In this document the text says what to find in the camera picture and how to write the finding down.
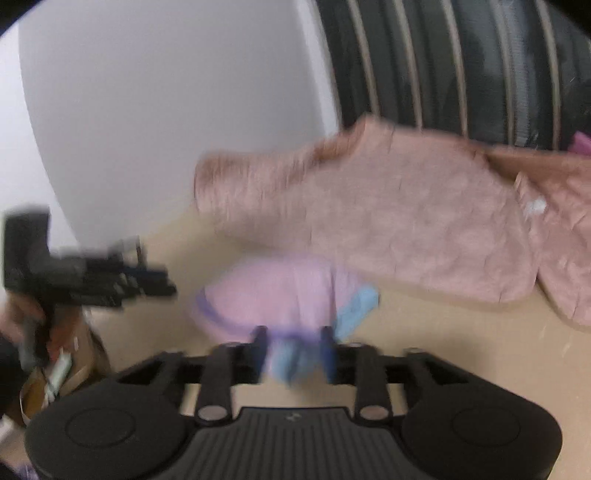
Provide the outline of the person's left hand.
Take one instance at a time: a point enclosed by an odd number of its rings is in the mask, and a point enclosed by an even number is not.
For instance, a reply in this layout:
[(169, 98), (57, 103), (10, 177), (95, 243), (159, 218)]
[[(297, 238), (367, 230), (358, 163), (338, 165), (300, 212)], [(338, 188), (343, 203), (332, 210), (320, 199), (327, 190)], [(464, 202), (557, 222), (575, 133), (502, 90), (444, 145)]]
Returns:
[[(46, 350), (51, 360), (72, 348), (76, 328), (83, 320), (83, 312), (77, 306), (57, 306), (50, 329)], [(33, 323), (43, 325), (45, 314), (40, 304), (31, 297), (9, 293), (1, 302), (1, 335), (20, 344), (25, 339), (25, 328)]]

